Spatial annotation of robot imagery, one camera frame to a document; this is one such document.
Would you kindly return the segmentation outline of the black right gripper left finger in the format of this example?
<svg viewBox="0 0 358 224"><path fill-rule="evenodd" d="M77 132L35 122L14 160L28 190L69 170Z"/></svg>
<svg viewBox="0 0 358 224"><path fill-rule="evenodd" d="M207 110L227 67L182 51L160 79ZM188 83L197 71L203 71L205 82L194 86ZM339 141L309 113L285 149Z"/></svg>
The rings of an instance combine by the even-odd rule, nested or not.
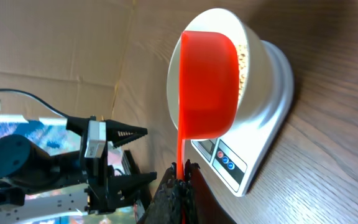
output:
<svg viewBox="0 0 358 224"><path fill-rule="evenodd" d="M177 164L165 171L158 189L137 224L181 224L185 182L176 179Z"/></svg>

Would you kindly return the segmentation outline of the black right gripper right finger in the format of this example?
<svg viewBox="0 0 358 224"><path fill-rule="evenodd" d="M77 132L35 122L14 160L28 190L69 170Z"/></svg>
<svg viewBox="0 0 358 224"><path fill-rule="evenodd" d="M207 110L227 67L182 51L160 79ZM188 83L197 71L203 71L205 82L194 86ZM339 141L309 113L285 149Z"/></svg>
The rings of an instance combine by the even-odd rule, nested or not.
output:
<svg viewBox="0 0 358 224"><path fill-rule="evenodd" d="M183 199L186 223L236 224L216 200L200 171L200 166L189 159L185 163L185 180L188 184Z"/></svg>

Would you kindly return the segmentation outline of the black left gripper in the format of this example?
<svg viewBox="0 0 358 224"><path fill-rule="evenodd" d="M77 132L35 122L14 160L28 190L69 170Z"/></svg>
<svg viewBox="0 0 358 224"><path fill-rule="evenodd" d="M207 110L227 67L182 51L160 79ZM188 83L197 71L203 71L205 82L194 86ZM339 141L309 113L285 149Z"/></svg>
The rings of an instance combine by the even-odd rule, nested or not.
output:
<svg viewBox="0 0 358 224"><path fill-rule="evenodd" d="M88 213L105 214L117 208L128 207L135 203L140 191L157 178L156 172L145 174L114 176L114 167L108 164L108 142L115 148L128 144L148 134L147 128L131 126L114 120L106 120L106 140L101 158L85 157L88 123L90 118L67 117L66 129L81 136L80 166L88 184L85 192L89 202Z"/></svg>

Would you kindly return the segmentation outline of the red plastic measuring scoop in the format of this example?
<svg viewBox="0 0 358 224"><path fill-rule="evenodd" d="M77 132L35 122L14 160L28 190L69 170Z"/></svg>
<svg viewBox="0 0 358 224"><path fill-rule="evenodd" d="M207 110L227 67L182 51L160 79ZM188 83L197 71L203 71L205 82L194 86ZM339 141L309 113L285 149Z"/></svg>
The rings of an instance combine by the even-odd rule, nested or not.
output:
<svg viewBox="0 0 358 224"><path fill-rule="evenodd" d="M214 139L232 126L237 111L239 67L224 34L181 34L176 178L185 180L185 141Z"/></svg>

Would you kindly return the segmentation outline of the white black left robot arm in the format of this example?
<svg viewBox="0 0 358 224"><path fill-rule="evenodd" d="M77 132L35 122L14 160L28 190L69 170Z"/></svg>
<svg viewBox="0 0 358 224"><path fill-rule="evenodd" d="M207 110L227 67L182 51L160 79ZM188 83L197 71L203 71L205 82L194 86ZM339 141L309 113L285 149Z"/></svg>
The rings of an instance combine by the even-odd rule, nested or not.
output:
<svg viewBox="0 0 358 224"><path fill-rule="evenodd" d="M18 134L0 139L0 223L113 213L156 179L155 172L116 175L108 163L110 146L145 136L145 128L71 116L66 129L80 136L80 148L55 156Z"/></svg>

